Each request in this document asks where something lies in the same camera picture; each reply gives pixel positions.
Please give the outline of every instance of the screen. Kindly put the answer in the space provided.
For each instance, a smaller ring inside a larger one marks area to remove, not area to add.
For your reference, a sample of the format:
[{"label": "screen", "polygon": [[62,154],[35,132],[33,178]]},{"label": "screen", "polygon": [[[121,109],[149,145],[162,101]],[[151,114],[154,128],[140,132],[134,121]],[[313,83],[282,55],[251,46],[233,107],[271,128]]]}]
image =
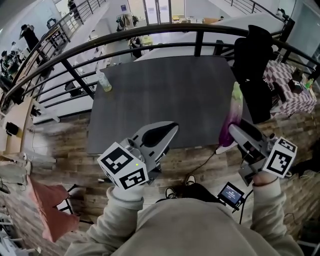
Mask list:
[{"label": "screen", "polygon": [[221,192],[221,195],[229,199],[234,204],[236,204],[242,196],[239,192],[235,191],[232,187],[228,185]]}]

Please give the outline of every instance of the person's arm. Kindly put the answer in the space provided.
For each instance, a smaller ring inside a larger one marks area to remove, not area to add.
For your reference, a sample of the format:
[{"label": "person's arm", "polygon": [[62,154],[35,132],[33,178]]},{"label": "person's arm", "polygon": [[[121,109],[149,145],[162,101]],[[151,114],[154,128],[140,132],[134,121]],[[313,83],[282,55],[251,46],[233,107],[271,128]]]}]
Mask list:
[{"label": "person's arm", "polygon": [[24,37],[24,31],[23,30],[21,30],[21,32],[20,32],[20,36],[19,36],[19,40],[21,39],[21,38],[23,38]]},{"label": "person's arm", "polygon": [[140,47],[140,44],[137,44],[137,41],[135,41],[135,40],[131,40],[131,44],[133,44],[137,48]]},{"label": "person's arm", "polygon": [[28,28],[31,29],[31,31],[34,31],[35,27],[33,25],[28,24]]},{"label": "person's arm", "polygon": [[107,190],[109,199],[97,224],[87,231],[87,242],[76,241],[64,256],[109,256],[136,231],[138,211],[143,208],[144,185],[126,191],[116,187]]},{"label": "person's arm", "polygon": [[253,177],[253,213],[251,229],[259,233],[280,255],[303,256],[303,252],[284,225],[286,195],[279,178],[260,172]]}]

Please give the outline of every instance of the power cable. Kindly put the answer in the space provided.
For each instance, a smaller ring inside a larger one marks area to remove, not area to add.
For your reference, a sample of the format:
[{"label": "power cable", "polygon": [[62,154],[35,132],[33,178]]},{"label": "power cable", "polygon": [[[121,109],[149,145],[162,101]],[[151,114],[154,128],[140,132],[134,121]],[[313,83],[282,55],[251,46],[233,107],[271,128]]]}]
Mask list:
[{"label": "power cable", "polygon": [[201,168],[202,166],[204,166],[206,163],[208,163],[208,161],[209,161],[215,154],[216,154],[216,151],[214,151],[214,152],[212,153],[212,155],[210,155],[209,158],[208,158],[203,164],[201,164],[200,166],[198,166],[198,167],[195,168],[194,170],[190,171],[190,172],[187,174],[187,176],[190,175],[190,174],[193,174],[196,170],[198,170],[199,168]]},{"label": "power cable", "polygon": [[1,188],[0,188],[0,190],[3,189],[4,184],[16,184],[16,185],[19,186],[19,190],[20,190],[21,192],[26,191],[26,189],[27,189],[26,185],[24,185],[24,184],[22,184],[22,183],[20,183],[20,182],[3,182],[1,176],[0,176],[0,180],[1,180]]},{"label": "power cable", "polygon": [[299,225],[299,224],[296,222],[295,214],[294,214],[293,212],[288,212],[288,213],[286,213],[283,218],[285,218],[285,217],[288,216],[288,215],[292,215],[294,224]]},{"label": "power cable", "polygon": [[246,195],[246,197],[244,198],[244,201],[243,201],[243,204],[242,204],[242,209],[241,209],[241,215],[240,215],[240,220],[239,220],[239,224],[241,225],[241,221],[242,221],[242,216],[244,214],[244,208],[245,208],[245,203],[248,199],[248,197],[251,195],[251,193],[253,192],[254,190],[252,189],[249,194]]}]

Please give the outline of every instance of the purple eggplant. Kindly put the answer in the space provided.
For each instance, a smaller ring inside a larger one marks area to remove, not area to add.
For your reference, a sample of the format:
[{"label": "purple eggplant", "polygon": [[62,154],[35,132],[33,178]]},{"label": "purple eggplant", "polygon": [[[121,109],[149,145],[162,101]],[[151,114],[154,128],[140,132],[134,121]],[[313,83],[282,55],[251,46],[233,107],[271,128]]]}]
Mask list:
[{"label": "purple eggplant", "polygon": [[219,145],[223,147],[229,147],[235,139],[229,133],[229,126],[231,124],[239,125],[242,118],[244,105],[244,97],[240,90],[240,85],[238,82],[235,82],[233,85],[233,91],[230,102],[229,114],[224,120],[222,129],[219,135]]}]

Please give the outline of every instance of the red and white checkered cloth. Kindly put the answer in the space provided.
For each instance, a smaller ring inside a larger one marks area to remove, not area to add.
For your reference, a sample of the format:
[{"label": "red and white checkered cloth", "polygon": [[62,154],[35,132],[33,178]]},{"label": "red and white checkered cloth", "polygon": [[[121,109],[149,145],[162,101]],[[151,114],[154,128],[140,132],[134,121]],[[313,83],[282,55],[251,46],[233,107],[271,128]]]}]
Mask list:
[{"label": "red and white checkered cloth", "polygon": [[273,82],[277,82],[283,89],[286,101],[284,103],[279,100],[279,105],[271,109],[271,116],[275,117],[280,114],[291,115],[295,112],[311,113],[317,104],[317,99],[312,96],[307,90],[303,90],[300,94],[291,92],[288,82],[292,79],[292,73],[295,67],[285,64],[277,63],[270,60],[265,68],[263,79],[273,87]]}]

